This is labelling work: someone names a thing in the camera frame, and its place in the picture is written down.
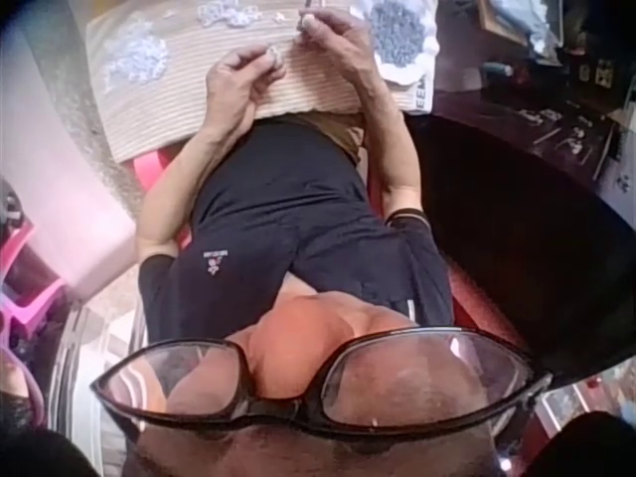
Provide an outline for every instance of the forearm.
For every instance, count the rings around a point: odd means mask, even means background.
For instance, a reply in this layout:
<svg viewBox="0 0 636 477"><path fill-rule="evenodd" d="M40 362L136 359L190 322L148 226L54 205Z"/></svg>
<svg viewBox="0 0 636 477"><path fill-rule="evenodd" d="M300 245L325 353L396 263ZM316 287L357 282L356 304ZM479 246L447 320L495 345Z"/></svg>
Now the forearm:
<svg viewBox="0 0 636 477"><path fill-rule="evenodd" d="M139 261L158 252L176 255L183 227L203 181L228 152L223 138L209 131L193 136L146 194L137 221Z"/></svg>
<svg viewBox="0 0 636 477"><path fill-rule="evenodd" d="M401 208L421 208L417 151L389 88L382 79L358 87L366 122L371 164L378 167L385 214Z"/></svg>

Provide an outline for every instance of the black eyeglass frame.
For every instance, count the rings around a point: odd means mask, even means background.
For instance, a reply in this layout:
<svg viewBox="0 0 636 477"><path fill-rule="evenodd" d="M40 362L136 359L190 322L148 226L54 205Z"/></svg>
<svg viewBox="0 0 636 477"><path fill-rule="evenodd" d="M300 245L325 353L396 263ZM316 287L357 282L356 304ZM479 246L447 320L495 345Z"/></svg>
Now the black eyeglass frame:
<svg viewBox="0 0 636 477"><path fill-rule="evenodd" d="M528 366L530 376L527 383L519 390L497 402L465 415L443 419L426 424L399 426L364 426L346 424L330 419L323 410L322 391L336 361L352 348L370 342L380 341L387 337L424 335L439 333L459 333L487 338L495 344L513 353ZM107 382L123 368L139 357L159 348L174 345L210 346L222 345L232 348L238 353L239 377L237 390L230 403L221 411L213 414L176 415L141 410L116 402L109 398L104 389ZM244 351L236 343L227 340L168 340L155 343L131 354L117 365L106 371L91 385L91 390L105 406L113 420L119 425L126 437L135 442L139 428L133 419L142 420L152 425L177 428L182 430L217 430L232 431L256 424L286 425L302 432L328 439L350 442L407 442L423 440L459 432L484 423L504 412L515 409L504 429L495 437L498 450L508 452L519 438L523 428L534 410L538 397L548 388L552 375L541 365L533 361L525 352L512 344L481 330L459 327L408 328L389 332L375 333L356 338L341 345L320 367L305 393L298 397L286 399L268 399L258 397L254 391L254 383L249 372Z"/></svg>

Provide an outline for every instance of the beige striped fabric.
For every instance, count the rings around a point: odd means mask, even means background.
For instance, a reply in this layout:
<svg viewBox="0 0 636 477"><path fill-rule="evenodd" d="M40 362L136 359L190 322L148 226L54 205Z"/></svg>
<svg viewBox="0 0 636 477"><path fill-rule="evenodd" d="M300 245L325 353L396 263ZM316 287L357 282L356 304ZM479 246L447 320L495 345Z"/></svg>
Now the beige striped fabric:
<svg viewBox="0 0 636 477"><path fill-rule="evenodd" d="M326 6L348 9L352 0L326 0ZM260 118L309 110L351 113L360 105L352 88L320 54L301 50L297 36L298 0L239 0L241 7L258 7L262 18L244 29L225 24L203 28L196 0L129 0L86 28L86 53L91 85L112 156L116 162L133 159L194 134L205 113L205 77L208 69L228 50L254 42L274 45L287 63L287 76L274 84L258 109ZM286 20L276 23L281 13ZM152 22L152 34L168 48L164 75L147 84L128 81L106 92L105 66L111 61L106 42L133 14ZM426 91L432 78L394 90L404 110L427 109Z"/></svg>

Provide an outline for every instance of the black t-shirt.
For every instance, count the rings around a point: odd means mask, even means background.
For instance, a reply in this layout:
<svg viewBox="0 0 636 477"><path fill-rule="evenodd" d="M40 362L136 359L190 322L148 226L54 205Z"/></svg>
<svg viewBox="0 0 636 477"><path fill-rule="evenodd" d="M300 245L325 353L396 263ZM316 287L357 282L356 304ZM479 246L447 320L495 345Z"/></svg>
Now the black t-shirt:
<svg viewBox="0 0 636 477"><path fill-rule="evenodd" d="M258 321L287 271L422 326L452 323L446 264L428 224L372 211L348 156L312 127L258 123L204 184L192 242L139 270L149 341L225 338Z"/></svg>

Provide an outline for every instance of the shirt logo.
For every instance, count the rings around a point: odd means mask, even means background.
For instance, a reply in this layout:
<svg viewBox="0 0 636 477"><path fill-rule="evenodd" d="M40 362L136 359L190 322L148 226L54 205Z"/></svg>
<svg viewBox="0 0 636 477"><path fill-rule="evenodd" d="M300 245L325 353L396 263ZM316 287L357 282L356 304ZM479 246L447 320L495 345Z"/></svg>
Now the shirt logo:
<svg viewBox="0 0 636 477"><path fill-rule="evenodd" d="M215 276L221 267L223 257L228 256L227 250L204 251L203 258L208 261L208 273Z"/></svg>

